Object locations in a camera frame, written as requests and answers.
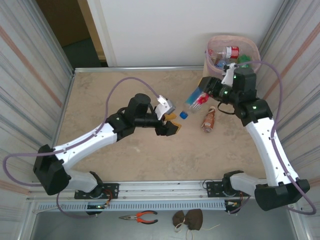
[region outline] red handle pliers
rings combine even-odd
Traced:
[[[120,216],[120,219],[124,219],[124,220],[136,220],[138,223],[142,223],[142,224],[155,224],[158,222],[158,220],[152,220],[152,221],[146,221],[143,220],[142,218],[140,218],[142,215],[145,214],[155,214],[157,215],[158,213],[156,211],[152,211],[152,210],[147,210],[147,211],[142,211],[142,212],[138,212],[136,215],[126,215],[126,216]]]

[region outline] marble surface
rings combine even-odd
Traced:
[[[196,88],[202,71],[144,71],[144,72],[81,72],[75,76],[69,103],[63,120],[58,144],[69,142],[94,129],[103,120],[105,101],[111,88],[125,77],[141,78],[154,90],[176,105],[179,115],[183,103]],[[137,93],[153,94],[141,83],[128,80],[114,91],[109,113],[126,107]],[[200,126],[211,105],[210,99],[202,109],[186,120],[174,136],[157,136],[152,128],[136,128],[135,133],[121,141],[103,147],[77,163],[73,169],[96,172],[103,181],[174,181],[221,179],[223,174],[243,170],[265,178],[263,163],[253,140],[241,121],[219,111],[211,133]],[[232,111],[231,106],[223,106]]]

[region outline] brown bottle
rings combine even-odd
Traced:
[[[211,106],[209,108],[209,112],[205,116],[205,118],[203,120],[203,123],[202,123],[202,126],[201,126],[202,130],[205,133],[210,133],[212,131],[212,129],[214,128],[215,113],[216,113],[216,107],[215,106]]]

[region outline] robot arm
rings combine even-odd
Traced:
[[[221,81],[215,77],[204,77],[199,88],[210,97],[224,104],[231,104],[234,114],[251,135],[266,173],[266,180],[248,176],[236,170],[226,173],[222,179],[224,191],[238,190],[255,197],[265,211],[296,203],[302,196],[289,180],[272,145],[270,133],[274,125],[272,112],[263,99],[257,97],[256,74],[251,68],[225,66],[226,75]],[[292,168],[277,133],[274,140],[289,174],[303,192],[310,189],[306,179],[299,179]]]
[[[159,105],[153,109],[151,99],[142,93],[136,94],[127,107],[119,109],[110,115],[103,127],[99,127],[63,145],[50,148],[44,145],[39,153],[49,153],[64,150],[50,156],[38,156],[33,172],[39,179],[48,195],[54,195],[64,189],[81,190],[95,198],[101,194],[102,181],[94,172],[78,172],[71,168],[86,156],[98,149],[114,144],[134,133],[136,127],[155,128],[158,136],[171,136],[178,132],[180,125],[167,120],[175,110],[170,100],[162,96],[158,98]],[[68,146],[77,144],[89,136],[88,141],[67,150]]]

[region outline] striped wall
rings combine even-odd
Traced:
[[[311,185],[308,195],[318,213],[307,216],[306,222],[313,239],[320,239],[320,1],[293,2],[262,58],[275,65],[283,77],[277,131],[295,170]],[[258,73],[258,94],[276,114],[279,85],[267,67]],[[304,200],[299,203],[304,210],[311,210]]]
[[[0,159],[34,153],[54,140],[72,79],[33,0],[0,1]],[[13,158],[9,171],[35,180],[32,158]],[[0,239],[17,239],[28,188],[15,185],[0,169]]]

